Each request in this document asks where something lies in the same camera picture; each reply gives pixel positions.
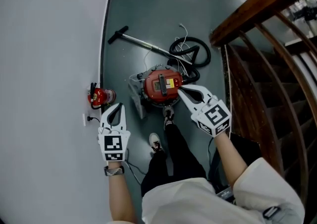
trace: person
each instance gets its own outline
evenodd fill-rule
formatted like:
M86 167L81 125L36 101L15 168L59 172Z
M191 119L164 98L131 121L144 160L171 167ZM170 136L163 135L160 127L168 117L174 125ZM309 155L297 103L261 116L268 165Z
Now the person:
M189 150L173 122L174 111L164 109L164 129L173 176L157 134L150 135L154 151L141 184L142 220L146 224L301 224L303 204L291 186L263 159L247 166L225 132L214 139L236 205L217 197L202 165ZM121 163L109 162L109 168ZM137 223L124 176L109 177L111 224Z

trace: sleeve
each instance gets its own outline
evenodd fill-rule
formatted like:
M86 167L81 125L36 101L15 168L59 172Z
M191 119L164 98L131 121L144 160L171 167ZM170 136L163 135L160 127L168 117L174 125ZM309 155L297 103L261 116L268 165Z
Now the sleeve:
M264 212L280 207L288 214L285 218L304 221L304 206L292 187L263 159L254 161L233 186L237 206Z

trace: vacuum handle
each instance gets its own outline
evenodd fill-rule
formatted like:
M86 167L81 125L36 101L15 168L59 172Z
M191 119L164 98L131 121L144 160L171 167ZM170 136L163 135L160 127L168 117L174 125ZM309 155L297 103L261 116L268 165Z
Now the vacuum handle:
M159 79L160 91L162 92L162 95L167 96L167 88L166 88L164 76L162 74L159 74L158 79Z
M114 35L110 37L110 39L108 40L109 44L112 44L117 38L121 37L122 34L127 31L129 29L128 26L124 26L123 28L121 28L118 31L115 31Z

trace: black pants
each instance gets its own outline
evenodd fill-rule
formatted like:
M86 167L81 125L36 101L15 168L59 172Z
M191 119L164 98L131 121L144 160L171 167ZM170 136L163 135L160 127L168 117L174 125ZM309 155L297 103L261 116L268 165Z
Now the black pants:
M203 177L206 173L203 166L197 161L189 150L185 139L175 124L169 124L165 128L168 148L174 166L174 175L168 176L166 166L166 154L163 151L154 153L150 161L149 171L141 184L142 197L153 188L175 181L188 178Z

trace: leg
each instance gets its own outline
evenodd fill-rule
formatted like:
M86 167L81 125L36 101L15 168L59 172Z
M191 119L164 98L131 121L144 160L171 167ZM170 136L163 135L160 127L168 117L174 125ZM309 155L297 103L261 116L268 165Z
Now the leg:
M154 149L154 155L150 161L149 170L141 183L142 197L155 187L169 183L169 177L166 166L166 154L160 147L159 137L157 134L150 135L150 144Z
M184 137L177 126L172 122L173 116L173 114L166 114L164 124L168 148L174 164L174 176L178 180L194 177L206 178L206 172L203 166L189 150Z

